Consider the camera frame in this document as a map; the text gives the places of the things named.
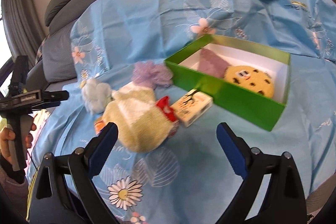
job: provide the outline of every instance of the cookie toy face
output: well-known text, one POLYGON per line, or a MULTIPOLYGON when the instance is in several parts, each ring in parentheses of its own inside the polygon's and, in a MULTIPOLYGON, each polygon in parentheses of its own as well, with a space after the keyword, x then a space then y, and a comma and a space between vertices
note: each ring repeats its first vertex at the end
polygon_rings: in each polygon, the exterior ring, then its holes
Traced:
POLYGON ((224 80, 260 93, 268 98, 272 98, 274 95, 272 79, 264 72, 250 66, 229 67, 224 80))

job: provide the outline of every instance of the pink sleeve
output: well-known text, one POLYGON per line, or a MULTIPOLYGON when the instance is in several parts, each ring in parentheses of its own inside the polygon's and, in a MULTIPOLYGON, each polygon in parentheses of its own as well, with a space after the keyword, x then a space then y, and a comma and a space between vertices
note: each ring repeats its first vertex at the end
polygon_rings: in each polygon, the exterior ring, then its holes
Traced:
POLYGON ((28 181, 25 178, 23 184, 18 184, 15 180, 9 178, 5 171, 0 167, 0 184, 5 190, 9 200, 17 211, 26 218, 27 199, 28 199, 28 181))

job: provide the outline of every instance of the red packet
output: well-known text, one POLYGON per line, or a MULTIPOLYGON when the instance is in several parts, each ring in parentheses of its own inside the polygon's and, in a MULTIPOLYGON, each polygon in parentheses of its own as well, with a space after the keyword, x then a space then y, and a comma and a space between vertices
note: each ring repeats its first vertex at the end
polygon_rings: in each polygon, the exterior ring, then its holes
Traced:
POLYGON ((96 132, 96 135, 100 133, 100 131, 106 126, 105 122, 103 121, 102 117, 99 117, 94 122, 94 130, 96 132))
POLYGON ((155 104, 162 110, 163 114, 165 114, 168 120, 170 120, 174 124, 174 127, 170 130, 168 135, 168 138, 171 138, 175 135, 179 127, 179 120, 176 118, 174 110, 169 106, 169 97, 165 96, 158 100, 155 104))

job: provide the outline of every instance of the purple mesh loofah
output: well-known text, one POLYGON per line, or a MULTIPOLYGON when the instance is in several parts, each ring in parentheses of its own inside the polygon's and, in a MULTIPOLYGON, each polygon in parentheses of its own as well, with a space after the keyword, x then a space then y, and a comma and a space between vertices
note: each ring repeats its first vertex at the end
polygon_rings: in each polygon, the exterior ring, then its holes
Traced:
POLYGON ((132 81, 136 85, 155 89, 157 85, 168 87, 172 85, 173 73, 164 64, 154 64, 152 61, 137 62, 134 65, 132 81))
POLYGON ((213 51, 201 48, 198 71, 217 78, 223 78, 230 64, 213 51))

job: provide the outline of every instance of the blue gripper pad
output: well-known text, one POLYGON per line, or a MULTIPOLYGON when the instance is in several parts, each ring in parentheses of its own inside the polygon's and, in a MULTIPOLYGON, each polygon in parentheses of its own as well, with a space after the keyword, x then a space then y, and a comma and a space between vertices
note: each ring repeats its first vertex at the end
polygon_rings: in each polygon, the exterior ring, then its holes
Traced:
POLYGON ((227 159, 229 160, 236 175, 241 176, 243 180, 248 175, 246 157, 239 150, 233 139, 238 139, 226 123, 220 123, 217 126, 217 139, 222 147, 227 159))
POLYGON ((90 178, 99 175, 117 139, 118 127, 115 123, 109 122, 99 136, 89 142, 88 146, 91 146, 87 165, 90 178))

